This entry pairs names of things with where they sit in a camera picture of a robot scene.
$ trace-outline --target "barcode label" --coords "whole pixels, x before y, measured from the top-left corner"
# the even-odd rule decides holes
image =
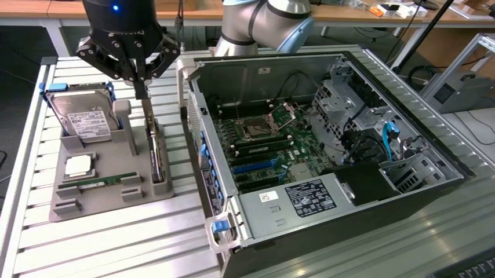
[[[82,139],[110,135],[110,127],[103,111],[67,114],[78,136]]]

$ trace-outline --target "green circuit board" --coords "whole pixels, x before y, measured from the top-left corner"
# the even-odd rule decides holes
[[[290,111],[284,108],[277,109],[272,115],[280,127],[293,118]],[[214,118],[233,176],[242,193],[316,177],[324,169],[336,165],[321,148],[312,129],[308,128],[305,113],[296,109],[294,115],[292,123],[277,131],[266,114],[239,116],[234,119]],[[269,162],[274,164],[269,168],[237,173],[239,167],[250,168]]]

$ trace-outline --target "orange object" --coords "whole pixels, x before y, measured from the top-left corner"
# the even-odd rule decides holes
[[[376,7],[372,7],[370,9],[370,12],[376,15],[376,16],[384,16],[385,15],[385,12],[376,6]]]

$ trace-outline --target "hard drive label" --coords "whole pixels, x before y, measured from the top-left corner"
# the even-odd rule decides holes
[[[110,128],[103,111],[67,114],[73,127],[82,139],[110,135]]]
[[[286,187],[296,213],[306,217],[337,207],[322,180]]]

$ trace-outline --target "white table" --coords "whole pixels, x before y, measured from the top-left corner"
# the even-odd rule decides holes
[[[392,75],[384,63],[358,46],[334,49],[352,51],[376,67],[382,80]],[[322,48],[309,47],[305,51]],[[150,93],[167,136],[177,196],[61,223],[49,222],[61,127],[35,92],[0,218],[3,278],[221,277],[206,240],[202,203],[179,125],[174,68],[155,80]],[[59,58],[57,67],[43,66],[39,83],[45,76],[55,83],[109,80],[74,57]],[[404,86],[385,83],[392,89]],[[115,88],[118,98],[134,99],[134,90],[123,82],[115,82]],[[461,134],[448,121],[424,114],[418,108],[422,102],[413,94],[409,89],[398,97],[412,109],[417,107],[418,117],[477,172],[478,179],[409,219],[265,269],[250,278],[426,277],[495,246],[495,171],[481,160],[476,146],[460,143]],[[139,125],[139,102],[133,100],[133,106],[133,124]]]

